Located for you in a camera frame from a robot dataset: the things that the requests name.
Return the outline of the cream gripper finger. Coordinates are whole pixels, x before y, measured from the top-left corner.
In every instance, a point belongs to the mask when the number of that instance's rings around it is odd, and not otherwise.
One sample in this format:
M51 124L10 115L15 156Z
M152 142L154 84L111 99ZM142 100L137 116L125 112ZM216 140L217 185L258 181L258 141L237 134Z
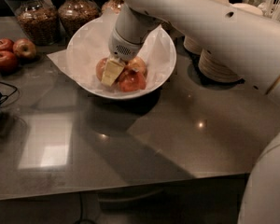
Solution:
M101 82L106 86L112 86L125 67L125 62L120 58L109 57L105 63L105 70Z

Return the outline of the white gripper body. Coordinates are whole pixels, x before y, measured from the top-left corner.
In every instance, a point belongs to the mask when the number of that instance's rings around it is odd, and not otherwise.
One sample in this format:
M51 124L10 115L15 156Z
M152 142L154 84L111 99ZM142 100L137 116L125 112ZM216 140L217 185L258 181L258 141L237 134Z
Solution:
M133 30L114 27L109 37L110 54L123 61L133 59L143 47L143 37Z

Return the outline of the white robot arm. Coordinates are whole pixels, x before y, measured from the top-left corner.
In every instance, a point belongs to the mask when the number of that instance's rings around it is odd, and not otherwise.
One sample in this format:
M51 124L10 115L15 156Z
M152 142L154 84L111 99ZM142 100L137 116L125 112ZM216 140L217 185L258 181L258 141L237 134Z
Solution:
M280 105L280 22L212 0L124 0L109 38L110 58L129 61L167 21ZM256 162L238 224L280 224L280 133Z

